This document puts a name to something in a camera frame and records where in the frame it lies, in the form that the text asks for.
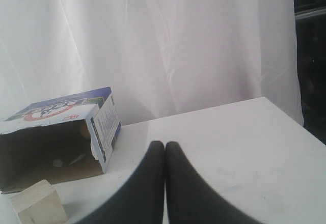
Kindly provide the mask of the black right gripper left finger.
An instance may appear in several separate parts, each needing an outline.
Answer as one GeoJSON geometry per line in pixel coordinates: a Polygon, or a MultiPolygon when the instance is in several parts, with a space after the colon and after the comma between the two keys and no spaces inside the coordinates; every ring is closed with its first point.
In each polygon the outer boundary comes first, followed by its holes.
{"type": "Polygon", "coordinates": [[[165,197],[165,148],[152,141],[123,186],[78,223],[162,223],[165,197]]]}

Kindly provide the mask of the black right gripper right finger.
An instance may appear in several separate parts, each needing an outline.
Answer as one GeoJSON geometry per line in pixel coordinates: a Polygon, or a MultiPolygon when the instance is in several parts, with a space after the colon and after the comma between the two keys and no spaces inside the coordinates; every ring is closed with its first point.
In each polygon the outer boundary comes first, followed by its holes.
{"type": "Polygon", "coordinates": [[[165,147],[169,223],[257,223],[215,192],[177,142],[165,147]]]}

